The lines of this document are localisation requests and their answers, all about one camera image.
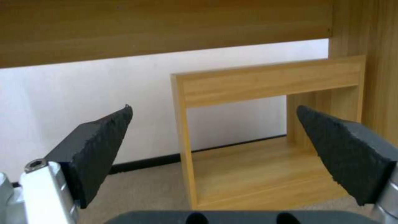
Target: white wall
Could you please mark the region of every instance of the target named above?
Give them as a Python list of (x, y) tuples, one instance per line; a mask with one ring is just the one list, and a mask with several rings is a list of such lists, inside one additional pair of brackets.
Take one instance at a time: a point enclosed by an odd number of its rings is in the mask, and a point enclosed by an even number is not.
[[(130, 104), (115, 163), (177, 153), (170, 73), (327, 57), (328, 40), (300, 41), (0, 69), (0, 171), (12, 181), (78, 124)], [(193, 149), (283, 134), (285, 98), (190, 109)]]

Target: wooden panel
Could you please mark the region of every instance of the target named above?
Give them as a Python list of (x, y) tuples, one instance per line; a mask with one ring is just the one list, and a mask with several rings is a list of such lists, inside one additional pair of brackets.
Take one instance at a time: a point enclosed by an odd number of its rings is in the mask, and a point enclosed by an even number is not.
[(0, 67), (327, 38), (332, 0), (2, 0)]
[(363, 124), (398, 146), (398, 1), (335, 0), (329, 56), (367, 54)]
[(181, 166), (184, 178), (184, 185), (187, 191), (187, 198), (191, 209), (197, 208), (196, 199), (196, 185), (195, 177), (193, 175), (193, 164), (191, 154), (191, 143), (189, 142), (189, 131), (187, 122), (187, 112), (183, 100), (183, 89), (181, 83), (172, 77), (172, 90), (174, 110), (176, 114), (177, 132), (178, 132), (178, 145), (181, 151)]
[(317, 155), (293, 147), (283, 137), (194, 152), (198, 209), (291, 209), (346, 195)]
[(294, 95), (288, 95), (286, 97), (287, 104), (287, 139), (289, 143), (293, 143), (297, 147), (295, 150), (305, 150), (309, 152), (315, 152), (313, 149), (310, 138), (305, 133), (300, 121), (297, 118), (296, 109), (300, 105), (306, 105), (311, 108), (316, 107), (316, 93), (306, 92)]
[(186, 107), (311, 92), (359, 83), (364, 56), (177, 75)]

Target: carpet floor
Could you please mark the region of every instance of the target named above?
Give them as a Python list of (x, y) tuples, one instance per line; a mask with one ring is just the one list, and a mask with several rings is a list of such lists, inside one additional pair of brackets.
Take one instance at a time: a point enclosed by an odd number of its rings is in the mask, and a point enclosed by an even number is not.
[[(371, 206), (359, 207), (347, 196), (298, 209), (344, 210), (368, 216)], [(189, 210), (181, 164), (109, 175), (88, 208), (79, 211), (79, 224), (104, 223), (133, 210)]]

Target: small wooden stand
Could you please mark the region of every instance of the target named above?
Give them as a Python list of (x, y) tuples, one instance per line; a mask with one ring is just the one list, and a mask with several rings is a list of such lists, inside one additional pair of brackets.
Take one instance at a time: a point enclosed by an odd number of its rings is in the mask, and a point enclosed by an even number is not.
[[(317, 157), (295, 110), (304, 104), (360, 122), (364, 72), (365, 57), (354, 56), (172, 75), (192, 209), (290, 209), (345, 195)], [(288, 95), (287, 137), (191, 152), (187, 108), (278, 95)]]

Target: black baseboard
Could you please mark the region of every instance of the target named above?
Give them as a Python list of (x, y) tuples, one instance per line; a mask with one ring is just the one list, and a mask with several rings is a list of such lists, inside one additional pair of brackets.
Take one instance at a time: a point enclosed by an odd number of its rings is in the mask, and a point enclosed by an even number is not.
[(128, 163), (120, 163), (120, 164), (113, 165), (111, 167), (111, 170), (109, 171), (109, 174), (128, 172), (128, 171), (150, 168), (150, 167), (157, 167), (157, 166), (161, 166), (161, 165), (177, 163), (180, 161), (181, 161), (181, 158), (179, 157), (179, 153), (176, 153), (176, 154), (165, 155), (165, 156), (160, 156), (160, 157), (155, 157), (155, 158), (132, 161), (132, 162), (128, 162)]
[[(285, 136), (286, 135), (278, 135), (278, 136), (255, 139), (255, 140), (250, 140), (250, 141), (238, 142), (238, 143), (234, 143), (234, 144), (221, 145), (221, 146), (211, 147), (211, 148), (206, 148), (206, 149), (199, 149), (199, 150), (193, 151), (193, 153), (199, 152), (199, 151), (219, 149), (219, 148), (229, 147), (229, 146), (234, 146), (234, 145), (241, 145), (241, 144), (246, 144), (246, 143), (251, 143), (251, 142), (256, 142), (256, 141), (269, 140), (269, 139), (273, 139), (273, 138), (280, 138), (280, 137), (285, 137)], [(177, 154), (165, 155), (165, 156), (160, 156), (160, 157), (155, 157), (155, 158), (127, 162), (127, 163), (120, 163), (120, 164), (113, 165), (109, 174), (116, 174), (116, 173), (128, 172), (128, 171), (133, 171), (133, 170), (138, 170), (138, 169), (157, 167), (157, 166), (167, 165), (167, 164), (171, 164), (171, 163), (178, 163), (180, 161), (181, 161), (181, 158), (179, 156), (179, 153), (177, 153)]]

